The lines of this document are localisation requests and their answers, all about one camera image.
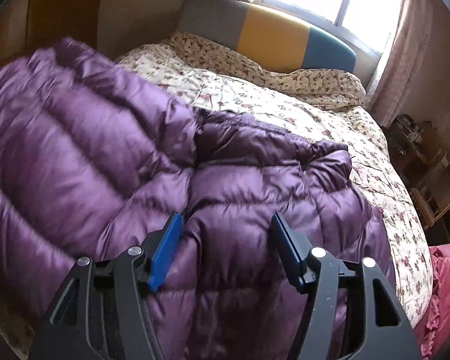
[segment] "window frame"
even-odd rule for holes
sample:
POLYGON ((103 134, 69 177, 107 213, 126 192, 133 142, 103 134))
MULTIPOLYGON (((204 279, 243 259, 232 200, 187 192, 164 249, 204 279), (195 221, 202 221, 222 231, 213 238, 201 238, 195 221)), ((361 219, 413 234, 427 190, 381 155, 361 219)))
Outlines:
POLYGON ((327 31, 333 36, 336 36, 340 40, 354 45, 373 59, 380 59, 383 52, 367 46, 354 33, 342 26, 349 3, 350 0, 342 0, 335 22, 331 22, 325 19, 325 17, 316 15, 315 13, 306 10, 305 8, 298 7, 297 5, 287 4, 280 0, 262 0, 262 4, 271 8, 279 8, 285 12, 292 13, 293 15, 300 17, 302 20, 305 20, 306 22, 327 31))

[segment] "red blanket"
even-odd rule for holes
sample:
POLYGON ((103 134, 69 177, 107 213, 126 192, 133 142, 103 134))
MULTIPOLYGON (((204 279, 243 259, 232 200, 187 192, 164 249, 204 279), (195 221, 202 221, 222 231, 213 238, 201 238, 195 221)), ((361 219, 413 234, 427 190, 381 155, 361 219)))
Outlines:
POLYGON ((430 247, 433 292, 425 315, 415 327, 424 360, 428 360, 450 335, 450 244, 430 247))

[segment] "bed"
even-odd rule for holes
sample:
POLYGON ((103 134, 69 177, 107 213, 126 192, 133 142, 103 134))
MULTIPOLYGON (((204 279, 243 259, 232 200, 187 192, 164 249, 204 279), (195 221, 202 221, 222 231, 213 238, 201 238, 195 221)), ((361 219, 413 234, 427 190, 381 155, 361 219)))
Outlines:
MULTIPOLYGON (((250 113, 316 142, 348 145, 353 183, 383 213, 396 293, 415 326, 429 304, 432 265, 423 229, 390 164, 385 137, 366 112, 344 43, 301 20, 231 0, 193 0, 178 32, 116 62, 189 104, 250 113)), ((22 358, 33 332, 0 302, 0 331, 22 358)))

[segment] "beige wall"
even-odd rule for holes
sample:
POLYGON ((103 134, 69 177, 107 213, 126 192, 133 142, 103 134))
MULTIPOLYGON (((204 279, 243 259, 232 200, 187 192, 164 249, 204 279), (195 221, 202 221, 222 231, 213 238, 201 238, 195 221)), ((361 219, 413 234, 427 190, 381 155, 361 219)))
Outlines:
POLYGON ((370 56, 365 51, 359 49, 357 46, 346 42, 353 51, 356 53, 355 69, 353 69, 353 74, 355 74, 361 81, 364 88, 367 87, 370 79, 375 73, 378 61, 380 61, 379 56, 370 56))
POLYGON ((101 0, 98 51, 114 59, 173 32, 185 0, 101 0))
POLYGON ((416 121, 431 120, 450 153, 450 12, 441 0, 432 3, 430 42, 401 111, 416 121))

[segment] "puffer jacket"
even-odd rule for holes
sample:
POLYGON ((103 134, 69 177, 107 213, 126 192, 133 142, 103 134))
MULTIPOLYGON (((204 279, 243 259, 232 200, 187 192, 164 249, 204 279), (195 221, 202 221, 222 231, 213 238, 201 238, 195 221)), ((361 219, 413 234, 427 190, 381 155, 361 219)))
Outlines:
MULTIPOLYGON (((39 317, 74 260, 118 256, 186 220, 147 302, 167 359, 284 359, 306 297, 268 237, 276 211, 313 245, 373 257, 395 286, 379 209, 343 144, 209 112, 64 39, 0 69, 0 290, 39 317)), ((336 315, 337 339, 344 297, 336 315)))

